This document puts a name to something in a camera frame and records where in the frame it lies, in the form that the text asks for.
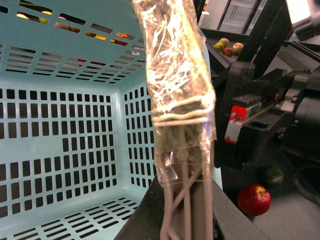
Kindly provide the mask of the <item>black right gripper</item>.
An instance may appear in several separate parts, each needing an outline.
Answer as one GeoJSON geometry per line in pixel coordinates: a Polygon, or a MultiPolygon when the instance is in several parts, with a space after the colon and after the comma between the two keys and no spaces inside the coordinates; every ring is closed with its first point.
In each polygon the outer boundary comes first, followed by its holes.
{"type": "Polygon", "coordinates": [[[320,71],[276,68],[254,78],[255,66],[236,61],[227,70],[216,122],[215,167],[255,164],[280,135],[280,148],[320,159],[320,71]]]}

